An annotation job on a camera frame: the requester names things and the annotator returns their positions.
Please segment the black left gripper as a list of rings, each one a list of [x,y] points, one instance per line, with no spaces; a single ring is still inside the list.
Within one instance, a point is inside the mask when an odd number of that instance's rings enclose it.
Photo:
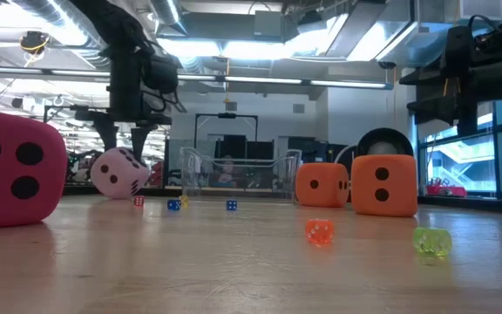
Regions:
[[[132,151],[137,161],[142,161],[142,152],[146,138],[156,125],[170,125],[172,119],[166,115],[166,109],[173,102],[168,94],[147,87],[142,79],[143,61],[156,54],[169,57],[165,52],[157,53],[154,47],[127,47],[117,44],[103,51],[111,61],[109,107],[106,112],[77,109],[75,119],[91,121],[108,151],[117,146],[118,128],[114,122],[138,124],[131,129]]]

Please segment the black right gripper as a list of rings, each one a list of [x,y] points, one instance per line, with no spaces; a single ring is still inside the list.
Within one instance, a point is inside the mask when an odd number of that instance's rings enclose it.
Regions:
[[[407,104],[423,122],[438,119],[456,125],[459,135],[472,135],[478,130],[479,103],[502,100],[502,62],[471,68],[458,78],[417,70],[403,77],[401,83],[438,89],[436,94]]]

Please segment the large pink foam die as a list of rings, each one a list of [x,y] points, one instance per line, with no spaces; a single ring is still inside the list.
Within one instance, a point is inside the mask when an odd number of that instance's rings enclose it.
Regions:
[[[139,162],[128,148],[115,147],[96,159],[90,176],[92,184],[102,195],[112,199],[129,199],[145,186],[150,169]]]

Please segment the large magenta foam die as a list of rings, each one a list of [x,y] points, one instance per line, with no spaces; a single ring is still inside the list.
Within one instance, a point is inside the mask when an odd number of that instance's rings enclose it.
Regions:
[[[62,196],[67,162],[53,126],[0,113],[0,227],[48,217]]]

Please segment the large orange foam die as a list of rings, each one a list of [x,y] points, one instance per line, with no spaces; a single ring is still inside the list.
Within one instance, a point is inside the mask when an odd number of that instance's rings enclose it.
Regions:
[[[295,192],[302,206],[342,208],[349,196],[349,174],[340,163],[304,163],[297,171]]]
[[[416,160],[404,154],[356,157],[351,168],[351,202],[359,215],[414,216]]]

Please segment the small green translucent die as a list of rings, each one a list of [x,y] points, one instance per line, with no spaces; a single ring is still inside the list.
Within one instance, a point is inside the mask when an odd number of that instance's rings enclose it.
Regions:
[[[419,254],[430,256],[448,256],[452,251],[452,239],[445,229],[416,228],[412,243]]]

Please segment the small orange translucent die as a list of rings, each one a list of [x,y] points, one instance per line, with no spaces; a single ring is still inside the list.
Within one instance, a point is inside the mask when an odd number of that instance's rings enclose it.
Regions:
[[[313,244],[332,243],[335,236],[334,223],[325,219],[310,219],[306,222],[305,236]]]

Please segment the black and white fan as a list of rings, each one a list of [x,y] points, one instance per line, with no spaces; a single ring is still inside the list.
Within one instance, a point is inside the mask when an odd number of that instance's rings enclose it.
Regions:
[[[381,127],[367,132],[357,143],[356,156],[404,154],[413,156],[409,139],[396,129]]]

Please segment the black background monitor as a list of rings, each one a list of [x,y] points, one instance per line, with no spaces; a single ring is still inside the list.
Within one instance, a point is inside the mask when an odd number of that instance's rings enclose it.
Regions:
[[[215,143],[215,158],[272,160],[273,141],[248,140],[245,135],[225,135]]]

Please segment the red tray by window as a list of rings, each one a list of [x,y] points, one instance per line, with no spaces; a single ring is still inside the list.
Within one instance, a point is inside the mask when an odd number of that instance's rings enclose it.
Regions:
[[[465,188],[456,186],[436,186],[429,185],[426,187],[426,194],[433,196],[450,196],[465,198],[468,194]]]

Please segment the clear plastic bin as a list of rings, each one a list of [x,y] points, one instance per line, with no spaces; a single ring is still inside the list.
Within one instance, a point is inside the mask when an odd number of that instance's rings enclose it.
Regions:
[[[302,152],[289,149],[273,160],[213,158],[180,149],[182,194],[189,198],[271,199],[294,202]]]

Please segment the long ceiling light bar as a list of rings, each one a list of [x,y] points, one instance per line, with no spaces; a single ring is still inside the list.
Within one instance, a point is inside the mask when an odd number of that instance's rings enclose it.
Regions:
[[[110,80],[110,77],[111,75],[109,72],[0,66],[0,78],[4,79],[44,79],[44,80],[107,82]],[[178,79],[180,81],[197,81],[197,82],[303,85],[303,86],[318,86],[318,87],[377,89],[377,90],[391,90],[394,87],[394,85],[391,83],[376,83],[376,82],[363,82],[363,81],[337,81],[337,80],[298,79],[298,78],[260,78],[260,77],[242,77],[242,76],[225,76],[225,75],[179,74]]]

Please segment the grey ceiling air unit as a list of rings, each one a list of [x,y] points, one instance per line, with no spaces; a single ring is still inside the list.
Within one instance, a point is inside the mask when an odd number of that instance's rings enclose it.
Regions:
[[[282,14],[278,11],[254,12],[254,36],[278,40],[282,36]]]

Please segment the black metal frame stand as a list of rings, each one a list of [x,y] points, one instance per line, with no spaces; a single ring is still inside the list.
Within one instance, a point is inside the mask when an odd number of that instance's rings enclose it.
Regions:
[[[68,159],[65,184],[87,186],[92,184],[90,172],[104,152],[104,142],[90,121],[75,119],[75,109],[88,107],[45,106],[43,122],[56,128],[64,140]]]

